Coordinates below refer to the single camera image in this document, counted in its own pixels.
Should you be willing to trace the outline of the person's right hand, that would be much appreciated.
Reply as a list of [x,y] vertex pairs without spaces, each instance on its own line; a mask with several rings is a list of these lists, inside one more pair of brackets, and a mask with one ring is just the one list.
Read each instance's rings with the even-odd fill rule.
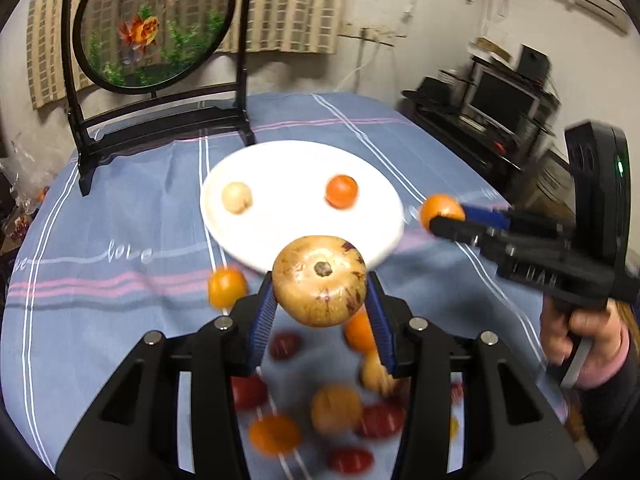
[[603,310],[563,313],[545,296],[540,342],[551,373],[564,389],[602,386],[622,369],[631,347],[629,328],[613,299]]

